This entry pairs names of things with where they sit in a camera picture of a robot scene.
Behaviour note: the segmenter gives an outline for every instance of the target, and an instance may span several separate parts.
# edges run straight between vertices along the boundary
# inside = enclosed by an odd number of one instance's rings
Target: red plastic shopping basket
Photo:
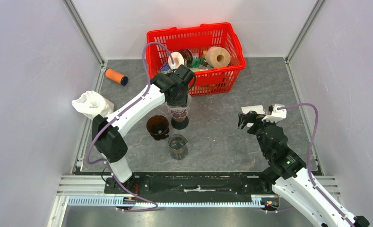
[[[203,56],[203,51],[212,46],[219,46],[231,54],[231,63],[228,67],[195,72],[196,84],[189,91],[192,96],[230,91],[239,72],[246,65],[238,36],[230,23],[201,24],[198,27],[181,29],[172,27],[148,32],[147,42],[154,41],[164,44],[171,52],[190,49],[192,52],[198,52],[199,56]],[[157,70],[168,61],[168,54],[161,46],[151,45],[147,49],[146,58],[150,78],[153,78]]]

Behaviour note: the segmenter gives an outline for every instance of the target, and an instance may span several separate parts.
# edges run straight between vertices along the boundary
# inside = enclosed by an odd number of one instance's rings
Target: orange cylinder
[[[105,76],[108,78],[108,79],[111,79],[121,85],[127,85],[129,79],[128,77],[124,76],[122,73],[119,73],[117,71],[114,71],[112,69],[107,69],[105,71]]]

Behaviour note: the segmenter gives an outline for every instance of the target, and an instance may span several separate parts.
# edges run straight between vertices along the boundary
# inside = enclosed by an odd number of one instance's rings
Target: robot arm
[[[108,115],[106,118],[98,115],[93,119],[93,138],[111,120],[114,118],[117,119],[101,134],[95,146],[108,161],[113,173],[122,183],[132,176],[132,171],[125,157],[128,146],[123,137],[143,116],[164,102],[172,106],[186,107],[188,104],[188,86],[194,77],[196,77],[195,74],[183,65],[173,73],[167,75],[162,73],[157,74],[151,80],[150,90],[145,96],[143,94],[148,89],[148,86],[121,109]],[[128,109],[122,116],[118,116],[122,110],[129,107],[138,99],[140,100],[134,106]]]
[[[239,113],[238,128],[243,129],[247,123],[253,125],[247,130],[256,135],[263,156],[270,167],[261,173],[263,188],[282,196],[301,212],[315,227],[349,227],[349,219],[355,227],[367,227],[369,222],[363,216],[355,216],[341,206],[315,179],[313,186],[305,162],[288,147],[288,138],[277,122],[286,118],[286,110],[278,110],[283,105],[274,104],[267,114],[262,106],[254,107],[254,111]],[[344,213],[342,217],[332,204]]]

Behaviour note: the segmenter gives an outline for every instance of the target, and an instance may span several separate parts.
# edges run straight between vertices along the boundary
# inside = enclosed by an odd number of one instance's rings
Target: white wall
[[[73,0],[104,59],[140,59],[146,33],[230,22],[246,57],[285,57],[316,0]]]
[[[316,142],[349,210],[373,226],[373,1],[327,1],[292,60]],[[308,109],[313,126],[313,111]]]
[[[61,0],[0,0],[0,227],[43,227],[99,67]]]

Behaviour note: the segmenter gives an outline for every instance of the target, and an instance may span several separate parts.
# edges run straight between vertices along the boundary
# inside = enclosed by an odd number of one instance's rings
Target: gray floor
[[[134,172],[150,171],[262,171],[268,167],[255,136],[238,130],[238,113],[242,106],[279,103],[296,104],[291,81],[282,58],[247,58],[246,68],[228,93],[192,98],[190,124],[184,130],[170,126],[170,135],[182,134],[189,143],[189,155],[177,161],[168,153],[168,140],[155,141],[146,130],[147,120],[154,115],[170,114],[158,107],[142,118],[124,138],[128,145],[127,160]],[[141,60],[110,60],[107,68],[117,70],[130,79],[127,86],[104,78],[101,95],[118,109],[130,101],[146,85]],[[289,146],[304,160],[309,141],[299,109],[288,111],[279,123],[289,138]],[[91,160],[100,158],[96,149]],[[103,163],[88,165],[82,171],[102,171]]]
[[[256,208],[161,208],[120,213],[114,207],[69,206],[63,227],[309,227],[297,210],[265,214]]]

